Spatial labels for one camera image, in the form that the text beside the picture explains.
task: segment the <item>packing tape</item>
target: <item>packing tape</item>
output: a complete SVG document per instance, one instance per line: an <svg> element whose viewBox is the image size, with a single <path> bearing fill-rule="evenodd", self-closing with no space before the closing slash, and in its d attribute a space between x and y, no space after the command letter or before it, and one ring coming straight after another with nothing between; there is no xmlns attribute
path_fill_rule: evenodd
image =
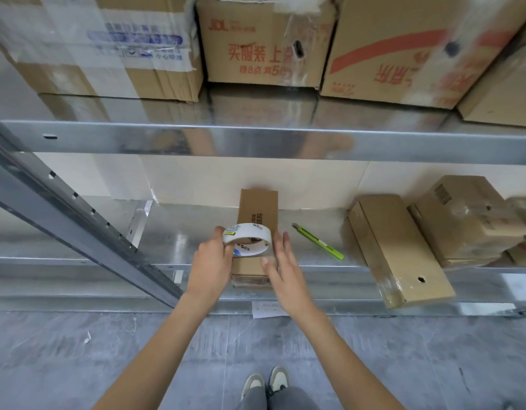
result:
<svg viewBox="0 0 526 410"><path fill-rule="evenodd" d="M272 235L268 227L255 223L240 223L223 232L223 243L234 241L239 241L234 247L235 256L255 256L271 246Z"/></svg>

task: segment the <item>green utility knife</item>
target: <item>green utility knife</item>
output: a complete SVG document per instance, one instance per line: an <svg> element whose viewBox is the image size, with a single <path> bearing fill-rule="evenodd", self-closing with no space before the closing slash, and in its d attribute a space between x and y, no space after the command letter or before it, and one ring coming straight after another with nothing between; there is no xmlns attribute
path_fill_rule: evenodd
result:
<svg viewBox="0 0 526 410"><path fill-rule="evenodd" d="M297 223L293 223L291 226L292 226L295 230L297 230L300 234L302 234L303 236L305 236L308 240L313 241L313 242L316 243L319 247L321 247L321 248L323 248L324 250L326 250L327 252L329 252L329 254L334 255L337 259L339 259L339 260L344 259L344 254L342 254L342 253L339 252L338 250L332 248L332 247L329 246L327 243L321 241L318 237L314 236L314 234L310 233L307 229L301 227L301 226L298 225Z"/></svg>

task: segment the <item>forearm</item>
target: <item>forearm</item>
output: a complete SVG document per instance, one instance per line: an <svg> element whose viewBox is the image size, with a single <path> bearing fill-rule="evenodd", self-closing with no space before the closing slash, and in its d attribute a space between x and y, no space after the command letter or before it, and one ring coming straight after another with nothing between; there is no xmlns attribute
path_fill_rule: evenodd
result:
<svg viewBox="0 0 526 410"><path fill-rule="evenodd" d="M346 410L405 410L314 307L296 319Z"/></svg>
<svg viewBox="0 0 526 410"><path fill-rule="evenodd" d="M185 293L93 410L157 410L207 313L206 306Z"/></svg>

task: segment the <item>hand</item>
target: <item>hand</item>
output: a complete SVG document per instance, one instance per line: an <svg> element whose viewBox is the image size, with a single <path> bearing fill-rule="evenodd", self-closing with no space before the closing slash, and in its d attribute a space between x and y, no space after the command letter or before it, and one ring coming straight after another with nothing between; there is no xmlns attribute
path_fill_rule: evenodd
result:
<svg viewBox="0 0 526 410"><path fill-rule="evenodd" d="M290 317L297 320L303 314L313 311L316 305L308 293L307 283L291 249L290 236L287 232L284 233L283 240L280 233L274 234L274 251L280 273L273 262L265 257L261 258L261 265L271 280L280 305Z"/></svg>
<svg viewBox="0 0 526 410"><path fill-rule="evenodd" d="M223 227L216 227L212 239L200 244L195 252L187 291L208 311L231 280L234 245L223 245Z"/></svg>

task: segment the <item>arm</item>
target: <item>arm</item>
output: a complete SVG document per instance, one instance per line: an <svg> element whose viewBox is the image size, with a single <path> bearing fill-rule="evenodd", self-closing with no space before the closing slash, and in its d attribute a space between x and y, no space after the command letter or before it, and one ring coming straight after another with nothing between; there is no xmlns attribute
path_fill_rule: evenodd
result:
<svg viewBox="0 0 526 410"><path fill-rule="evenodd" d="M343 407L346 410L405 410L344 342L327 315L316 307L308 293L287 233L284 233L283 240L276 233L274 250L280 273L265 258L261 261L263 268L271 279L283 309L299 325L314 348Z"/></svg>
<svg viewBox="0 0 526 410"><path fill-rule="evenodd" d="M224 248L224 230L216 227L200 245L186 292L93 410L157 410L191 338L231 279L233 247Z"/></svg>

